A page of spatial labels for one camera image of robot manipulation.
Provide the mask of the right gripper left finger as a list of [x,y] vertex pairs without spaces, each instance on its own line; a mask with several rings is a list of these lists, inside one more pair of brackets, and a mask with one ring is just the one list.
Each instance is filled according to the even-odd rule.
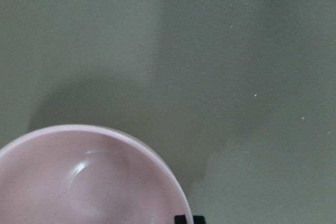
[[186,224],[186,216],[185,215],[176,215],[174,217],[175,224]]

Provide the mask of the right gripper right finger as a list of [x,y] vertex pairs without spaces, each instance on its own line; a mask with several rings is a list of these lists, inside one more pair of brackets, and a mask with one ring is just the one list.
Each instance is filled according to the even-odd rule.
[[193,221],[194,221],[194,224],[206,224],[205,217],[201,215],[194,215]]

